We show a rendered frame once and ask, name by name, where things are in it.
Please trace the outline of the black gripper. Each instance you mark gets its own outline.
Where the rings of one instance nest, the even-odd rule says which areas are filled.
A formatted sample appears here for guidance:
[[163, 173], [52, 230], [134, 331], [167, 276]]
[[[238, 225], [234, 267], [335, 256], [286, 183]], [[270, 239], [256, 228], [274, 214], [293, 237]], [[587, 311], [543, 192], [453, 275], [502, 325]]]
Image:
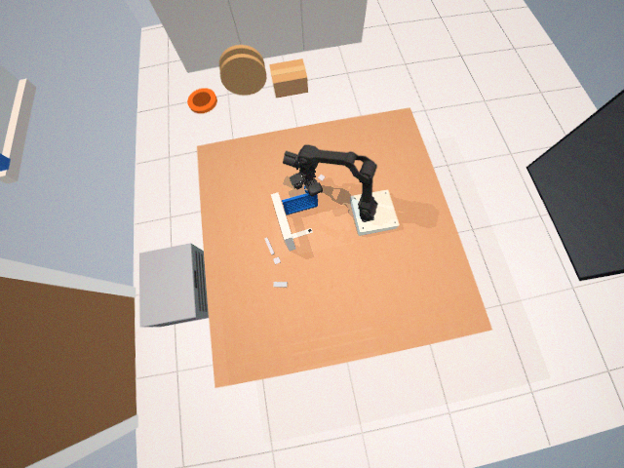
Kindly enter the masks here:
[[[296, 169], [300, 169], [301, 171], [301, 167], [297, 166]], [[314, 196], [316, 194], [319, 194], [321, 192], [323, 192], [323, 187], [321, 186], [320, 182], [317, 181], [316, 178], [316, 170], [314, 169], [314, 171], [311, 174], [305, 174], [303, 171], [301, 171], [302, 175], [305, 177], [307, 184], [305, 184], [310, 196]]]

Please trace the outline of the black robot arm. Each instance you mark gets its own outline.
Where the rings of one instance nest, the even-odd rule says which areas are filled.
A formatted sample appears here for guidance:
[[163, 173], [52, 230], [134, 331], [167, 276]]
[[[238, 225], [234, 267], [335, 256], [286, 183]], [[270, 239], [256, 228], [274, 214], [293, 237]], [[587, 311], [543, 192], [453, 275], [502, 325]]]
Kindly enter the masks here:
[[[357, 169], [355, 160], [363, 161], [360, 171]], [[298, 153], [288, 150], [284, 153], [283, 164], [296, 168], [301, 167], [305, 174], [311, 174], [317, 168], [318, 163], [335, 164], [347, 167], [352, 175], [362, 183], [363, 194], [358, 203], [358, 209], [362, 222], [375, 220], [378, 203], [372, 196], [373, 177], [377, 164], [367, 156], [358, 155], [354, 152], [333, 151], [319, 149], [317, 146], [304, 145]], [[294, 188], [300, 189], [302, 184], [307, 184], [301, 171], [290, 176]]]

